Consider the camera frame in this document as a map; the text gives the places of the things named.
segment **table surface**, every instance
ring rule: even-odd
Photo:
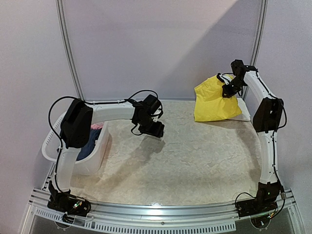
[[[261,150],[252,124],[197,123],[194,106],[194,101],[163,101],[162,139],[133,135],[129,120],[110,121],[100,170],[74,175],[72,194],[137,205],[210,204],[233,201],[240,192],[255,195]]]

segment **yellow fabric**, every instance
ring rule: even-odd
[[[235,96],[222,97],[223,85],[224,83],[214,76],[194,88],[196,92],[194,110],[196,122],[223,120],[242,113]]]

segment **laundry basket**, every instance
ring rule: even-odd
[[[58,120],[53,126],[53,128],[56,130],[57,133],[60,132],[60,123],[62,122],[65,114],[66,112],[63,113],[58,118]],[[104,122],[103,128],[101,130],[101,133],[98,137],[97,143],[92,153],[89,154],[86,158],[76,161],[73,174],[89,176],[96,173],[99,170],[106,150],[108,136],[109,132],[107,128],[107,122]],[[59,138],[54,134],[52,130],[50,130],[48,136],[46,137],[44,143],[42,144],[41,151],[43,156],[47,160],[56,163],[58,157],[57,151],[58,147],[59,147]]]

